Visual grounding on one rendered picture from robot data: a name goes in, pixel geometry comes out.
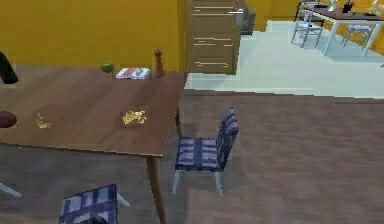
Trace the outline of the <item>blue plaid chair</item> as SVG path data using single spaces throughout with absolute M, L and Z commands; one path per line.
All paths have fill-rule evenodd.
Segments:
M 118 205 L 129 207 L 116 184 L 66 196 L 58 224 L 118 224 Z
M 221 173 L 226 164 L 239 133 L 239 125 L 235 115 L 235 108 L 228 108 L 216 138 L 180 137 L 178 141 L 175 161 L 175 173 L 172 193 L 177 192 L 182 171 L 212 172 L 218 195 L 223 196 Z

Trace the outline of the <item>brown pepper mill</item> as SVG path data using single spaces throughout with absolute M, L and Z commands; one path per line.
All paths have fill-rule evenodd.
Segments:
M 156 77 L 162 77 L 164 75 L 163 63 L 162 63 L 162 51 L 160 49 L 154 50 L 154 56 L 156 60 Z

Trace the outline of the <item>red and white book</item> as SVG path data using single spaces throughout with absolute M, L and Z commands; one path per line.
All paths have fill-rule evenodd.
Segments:
M 123 68 L 116 74 L 116 78 L 141 80 L 145 79 L 150 72 L 148 68 Z

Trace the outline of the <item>brown wooden door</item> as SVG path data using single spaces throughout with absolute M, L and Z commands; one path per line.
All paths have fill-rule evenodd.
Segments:
M 186 69 L 235 75 L 245 0 L 186 0 Z

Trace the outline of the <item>brown wooden dining table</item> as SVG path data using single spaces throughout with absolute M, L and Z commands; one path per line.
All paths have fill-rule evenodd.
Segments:
M 160 224 L 166 224 L 157 160 L 166 150 L 188 74 L 165 71 L 145 80 L 118 80 L 92 68 L 44 68 L 19 73 L 0 88 L 0 107 L 17 123 L 0 128 L 0 144 L 142 157 Z M 127 127 L 122 114 L 144 110 L 143 125 Z M 38 114 L 51 126 L 40 129 Z

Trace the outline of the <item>white metal chair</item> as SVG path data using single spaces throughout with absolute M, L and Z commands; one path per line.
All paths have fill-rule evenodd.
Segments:
M 301 47 L 304 47 L 309 36 L 316 36 L 316 45 L 318 45 L 322 35 L 324 23 L 323 19 L 314 15 L 314 9 L 318 7 L 318 3 L 312 2 L 302 2 L 298 5 L 291 42 L 294 42 L 296 36 L 299 35 L 302 38 Z
M 358 34 L 360 36 L 359 44 L 362 46 L 362 48 L 365 48 L 368 40 L 371 37 L 372 31 L 373 31 L 373 28 L 370 25 L 357 25 L 357 24 L 349 25 L 343 36 L 342 44 L 343 46 L 346 46 L 350 37 L 352 35 Z

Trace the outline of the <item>gold metal fork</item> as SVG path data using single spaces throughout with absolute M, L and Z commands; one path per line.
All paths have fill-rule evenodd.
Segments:
M 51 124 L 48 121 L 44 120 L 44 117 L 38 114 L 39 120 L 37 121 L 38 127 L 40 129 L 46 129 L 51 126 Z

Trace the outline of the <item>white leg brown top table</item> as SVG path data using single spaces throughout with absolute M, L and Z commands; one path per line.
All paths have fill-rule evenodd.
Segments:
M 384 18 L 379 18 L 378 16 L 366 16 L 362 12 L 356 12 L 354 15 L 351 13 L 343 13 L 341 8 L 337 8 L 334 11 L 329 11 L 327 8 L 313 8 L 312 12 L 314 16 L 333 24 L 323 55 L 328 53 L 330 44 L 332 43 L 340 24 L 374 24 L 372 33 L 366 43 L 363 53 L 361 54 L 362 57 L 367 54 L 378 32 L 380 31 L 381 26 L 384 25 Z

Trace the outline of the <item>dark brown round bowl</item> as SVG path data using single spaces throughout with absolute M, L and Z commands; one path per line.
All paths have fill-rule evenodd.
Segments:
M 0 111 L 0 128 L 9 128 L 17 123 L 16 116 L 8 111 Z

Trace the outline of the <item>black curved object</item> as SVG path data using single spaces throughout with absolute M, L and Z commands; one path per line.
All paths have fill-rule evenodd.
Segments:
M 0 78 L 4 84 L 15 84 L 19 81 L 7 57 L 0 51 Z

